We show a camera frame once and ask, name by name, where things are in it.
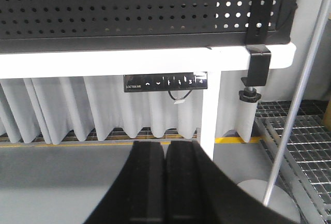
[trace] black metal bracket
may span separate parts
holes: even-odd
[[[253,87],[265,86],[271,60],[271,52],[265,46],[274,0],[252,0],[249,25],[246,34],[246,49],[250,53],[247,77],[242,78],[246,86],[240,91],[240,100],[257,102],[261,95]]]

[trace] yellow stripe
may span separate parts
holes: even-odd
[[[258,143],[259,140],[261,140],[261,137],[252,137],[249,141],[249,143]],[[215,139],[216,144],[245,144],[245,141],[243,141],[240,137],[223,137],[223,138],[216,138]]]
[[[261,137],[252,137],[249,143],[258,143]],[[170,141],[161,141],[162,145],[169,145]],[[240,137],[224,137],[224,138],[216,138],[216,144],[244,144],[245,142]],[[71,143],[66,144],[65,142],[59,145],[53,144],[38,144],[38,143],[31,143],[31,144],[2,144],[0,148],[13,148],[13,147],[77,147],[77,146],[114,146],[114,145],[132,145],[133,142],[118,142],[118,143]]]

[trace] steel grate floor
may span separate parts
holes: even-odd
[[[291,102],[259,104],[257,118],[267,129],[281,137]],[[318,199],[318,211],[326,224],[331,223],[331,131],[322,124],[327,102],[303,101],[288,143],[288,151],[303,172],[300,180],[308,181],[311,199]]]

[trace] gray floor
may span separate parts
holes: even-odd
[[[81,224],[117,177],[130,149],[0,148],[0,223]],[[217,144],[214,158],[236,183],[267,180],[270,162],[259,144]]]

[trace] black cable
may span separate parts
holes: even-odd
[[[191,94],[191,92],[192,92],[192,90],[190,90],[185,96],[183,96],[182,98],[174,98],[173,97],[173,95],[171,94],[171,92],[170,91],[168,91],[168,94],[169,94],[169,96],[171,97],[171,99],[173,99],[174,101],[176,101],[176,100],[184,100],[186,97],[188,97],[189,96],[189,94]]]

